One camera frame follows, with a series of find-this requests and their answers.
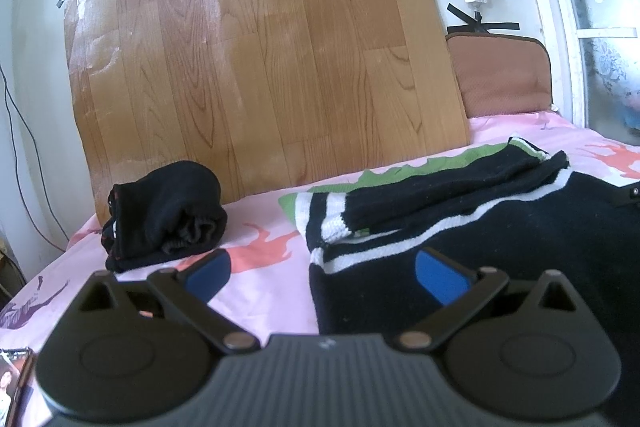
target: metal rivet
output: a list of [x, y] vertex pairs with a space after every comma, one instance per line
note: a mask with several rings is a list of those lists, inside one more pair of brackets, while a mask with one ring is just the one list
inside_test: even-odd
[[235, 331], [234, 333], [228, 333], [223, 339], [225, 346], [229, 349], [250, 349], [255, 346], [257, 342], [256, 338], [244, 331]]
[[400, 335], [400, 343], [407, 349], [424, 349], [431, 346], [431, 335], [423, 331], [405, 331]]

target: bed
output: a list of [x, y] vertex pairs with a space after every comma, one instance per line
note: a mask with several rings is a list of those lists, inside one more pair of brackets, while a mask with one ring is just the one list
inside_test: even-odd
[[[517, 134], [549, 153], [564, 150], [573, 168], [614, 185], [640, 180], [640, 148], [603, 138], [596, 132], [576, 128], [553, 111], [472, 118], [472, 144], [504, 142]], [[467, 148], [451, 150], [408, 162], [423, 165], [430, 158], [457, 155]], [[375, 169], [375, 172], [387, 168]], [[353, 183], [362, 173], [332, 178], [325, 183]], [[287, 188], [248, 196], [225, 208], [229, 215], [220, 247], [232, 259], [232, 275], [210, 306], [251, 331], [264, 344], [271, 333], [318, 333], [314, 304], [308, 285], [309, 252], [302, 236], [286, 218], [278, 198]], [[66, 253], [31, 280], [0, 314], [0, 347], [30, 346], [39, 350], [69, 302], [92, 272], [104, 269], [106, 253], [100, 245], [96, 216], [69, 241]], [[183, 269], [196, 257], [126, 272], [120, 280], [144, 279], [165, 266]], [[37, 426], [50, 417], [37, 384], [27, 393], [22, 425]]]

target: photo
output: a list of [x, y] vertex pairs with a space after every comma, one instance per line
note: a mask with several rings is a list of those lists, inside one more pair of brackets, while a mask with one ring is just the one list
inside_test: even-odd
[[0, 427], [10, 427], [20, 388], [31, 367], [31, 350], [0, 350]]

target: ribbed surface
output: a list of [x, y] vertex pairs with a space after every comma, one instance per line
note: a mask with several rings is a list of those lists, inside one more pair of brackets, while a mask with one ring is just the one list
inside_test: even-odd
[[[81, 425], [60, 418], [49, 423]], [[133, 425], [533, 427], [476, 409], [449, 387], [430, 358], [397, 353], [378, 335], [274, 336], [259, 353], [223, 360], [215, 377], [188, 404]], [[556, 425], [610, 424], [593, 415]]]

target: green stripe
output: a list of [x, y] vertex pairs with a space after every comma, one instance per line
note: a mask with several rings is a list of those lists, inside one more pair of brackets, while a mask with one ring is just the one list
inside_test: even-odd
[[[363, 187], [380, 187], [380, 185], [388, 185], [391, 183], [398, 183], [402, 180], [410, 178], [412, 176], [422, 176], [424, 174], [432, 174], [434, 172], [444, 171], [446, 169], [462, 169], [474, 161], [491, 156], [500, 152], [507, 147], [507, 143], [498, 143], [496, 145], [481, 145], [472, 149], [467, 149], [465, 152], [460, 153], [457, 156], [440, 156], [437, 158], [429, 158], [427, 162], [419, 167], [412, 167], [411, 165], [403, 165], [402, 167], [391, 167], [380, 174], [366, 170], [362, 173], [358, 181], [354, 183], [339, 183], [334, 185], [316, 185], [315, 187], [309, 187], [307, 192], [351, 192], [356, 188]], [[520, 149], [529, 153], [532, 156], [538, 157], [538, 151], [532, 148], [526, 147], [524, 143], [513, 141], [512, 145], [518, 146]], [[287, 218], [294, 225], [296, 223], [296, 197], [298, 192], [292, 192], [286, 194], [278, 199], [280, 207], [286, 214]]]

